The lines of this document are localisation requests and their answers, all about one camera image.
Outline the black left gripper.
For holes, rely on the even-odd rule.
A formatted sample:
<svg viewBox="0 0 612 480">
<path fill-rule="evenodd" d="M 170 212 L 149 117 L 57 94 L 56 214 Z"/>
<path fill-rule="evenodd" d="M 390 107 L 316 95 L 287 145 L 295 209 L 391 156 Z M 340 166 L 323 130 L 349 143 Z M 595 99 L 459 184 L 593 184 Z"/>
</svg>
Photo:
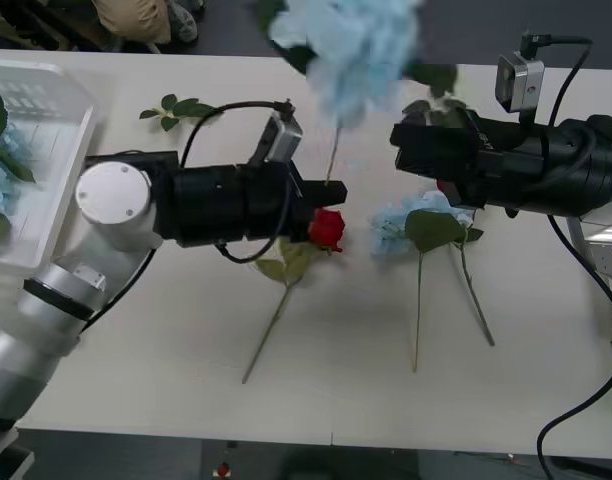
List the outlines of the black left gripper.
<svg viewBox="0 0 612 480">
<path fill-rule="evenodd" d="M 347 188 L 338 180 L 304 180 L 292 160 L 288 162 L 288 173 L 291 194 L 284 233 L 291 243 L 306 242 L 314 207 L 344 204 Z"/>
</svg>

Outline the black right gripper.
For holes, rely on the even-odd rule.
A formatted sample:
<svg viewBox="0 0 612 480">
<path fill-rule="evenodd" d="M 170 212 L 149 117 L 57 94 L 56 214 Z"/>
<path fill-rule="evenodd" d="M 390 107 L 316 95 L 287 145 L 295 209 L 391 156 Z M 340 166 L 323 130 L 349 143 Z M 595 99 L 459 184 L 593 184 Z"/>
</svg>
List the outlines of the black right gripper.
<svg viewBox="0 0 612 480">
<path fill-rule="evenodd" d="M 465 108 L 450 118 L 443 126 L 395 124 L 390 144 L 401 147 L 395 168 L 435 179 L 453 205 L 519 210 L 527 188 L 545 176 L 542 126 L 487 119 Z M 410 145 L 440 147 L 404 147 Z"/>
</svg>

